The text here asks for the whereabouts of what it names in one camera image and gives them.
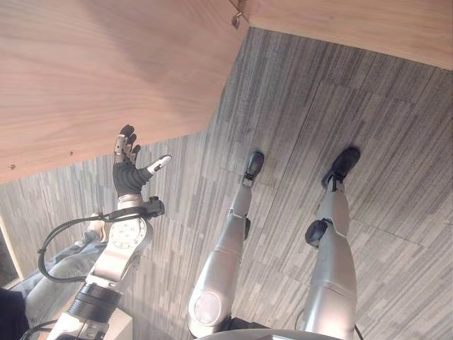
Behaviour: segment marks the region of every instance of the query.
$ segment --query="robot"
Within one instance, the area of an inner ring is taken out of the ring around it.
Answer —
[[[49,340],[103,339],[110,316],[125,291],[127,279],[138,266],[142,250],[152,239],[149,219],[164,213],[164,204],[157,197],[143,201],[141,189],[170,162],[171,156],[164,155],[153,164],[137,169],[135,161],[139,145],[132,148],[137,138],[133,132],[134,128],[126,125],[115,144],[113,180],[118,200],[117,210],[108,215],[108,220],[113,221],[108,245],[87,277],[82,278],[83,287],[69,309],[58,319],[47,338]],[[317,220],[305,234],[306,242],[317,249],[318,258],[302,323],[299,329],[288,330],[269,329],[231,316],[243,246],[251,231],[247,213],[252,188],[264,164],[261,152],[252,153],[222,233],[208,256],[188,303],[188,328],[194,338],[352,339],[357,288],[352,254],[346,239],[349,216],[343,180],[359,158],[358,149],[347,148],[322,179],[326,193],[319,206]],[[57,280],[46,271],[43,274]]]

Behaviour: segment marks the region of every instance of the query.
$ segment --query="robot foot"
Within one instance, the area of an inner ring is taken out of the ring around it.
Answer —
[[[352,170],[354,165],[357,164],[360,158],[360,150],[356,147],[348,147],[346,150],[333,161],[331,168],[327,171],[321,180],[321,184],[324,188],[327,188],[328,180],[334,177],[336,180],[343,182],[349,171]]]
[[[248,179],[249,181],[253,181],[261,171],[261,168],[264,164],[264,154],[259,151],[255,151],[250,155],[248,158],[248,164],[246,173],[244,174],[244,178]]]

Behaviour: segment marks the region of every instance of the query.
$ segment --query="jeans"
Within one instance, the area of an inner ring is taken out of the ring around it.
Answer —
[[[107,245],[106,242],[100,243],[99,239],[93,230],[85,232],[81,241],[46,262],[47,270],[58,278],[87,275]],[[25,315],[32,328],[53,319],[80,286],[80,282],[53,282],[36,270],[11,290],[22,293]]]

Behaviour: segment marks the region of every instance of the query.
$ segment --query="robotic arm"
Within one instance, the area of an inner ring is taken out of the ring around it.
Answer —
[[[99,256],[71,307],[62,313],[47,339],[101,340],[108,321],[125,290],[131,269],[136,268],[142,250],[152,239],[148,217],[164,214],[164,204],[151,197],[144,202],[142,186],[170,160],[164,155],[143,169],[135,167],[140,146],[132,148],[137,136],[124,126],[115,144],[113,181],[118,194],[117,218],[110,229],[107,247]]]

